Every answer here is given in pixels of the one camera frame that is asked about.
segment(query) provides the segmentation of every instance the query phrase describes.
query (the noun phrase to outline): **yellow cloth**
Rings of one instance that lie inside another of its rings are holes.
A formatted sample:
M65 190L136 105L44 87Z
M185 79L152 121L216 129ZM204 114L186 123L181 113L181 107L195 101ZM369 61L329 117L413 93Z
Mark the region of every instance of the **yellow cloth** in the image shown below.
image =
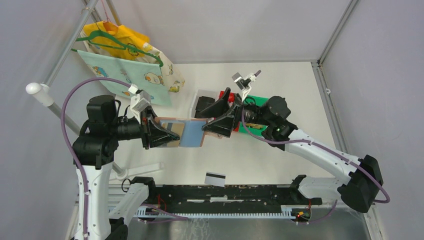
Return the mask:
M114 36L121 43L133 46L137 49L142 50L143 52L147 53L153 49L152 45L149 44L150 39L148 36L138 33L124 25L116 26L115 24L111 22L100 21L97 24L96 23L87 24L84 26L82 30L87 36L89 36L93 31L96 31L99 29L103 32L107 32L108 34ZM112 40L106 37L96 37L92 40L92 42L108 45L108 46L113 46L113 47L121 47L120 45L116 44L115 42L113 42ZM132 51L130 49L123 51L120 49L114 49L110 47L104 47L104 46L99 46L99 47L109 52L110 55L115 58L121 58L121 59L134 61L136 58L144 56L144 54L140 52Z

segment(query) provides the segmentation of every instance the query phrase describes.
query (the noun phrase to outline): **white wall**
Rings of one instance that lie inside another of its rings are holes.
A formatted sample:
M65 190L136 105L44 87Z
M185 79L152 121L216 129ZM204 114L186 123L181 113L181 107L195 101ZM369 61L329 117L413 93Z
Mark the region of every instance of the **white wall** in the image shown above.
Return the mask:
M388 239L423 239L424 1L361 1L324 74L349 149L380 163Z
M349 1L113 0L175 64L316 60Z
M65 239L78 191L75 167L59 119L27 95L25 86L47 76L83 8L79 0L0 2L2 240ZM61 106L64 94L89 77L71 52L51 95ZM102 92L96 84L78 90L69 115L82 124L88 99Z

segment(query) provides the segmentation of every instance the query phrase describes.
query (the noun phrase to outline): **red object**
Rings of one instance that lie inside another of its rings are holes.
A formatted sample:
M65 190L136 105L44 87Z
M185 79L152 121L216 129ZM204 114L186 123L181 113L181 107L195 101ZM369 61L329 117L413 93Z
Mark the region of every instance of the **red object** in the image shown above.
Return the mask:
M219 93L219 97L222 97L224 95L224 91L221 91L220 93ZM229 93L229 97L228 97L228 102L229 103L234 103L234 93L233 92L230 92ZM233 130L233 132L238 132L239 131L239 128L240 128L240 125L238 125L234 130Z

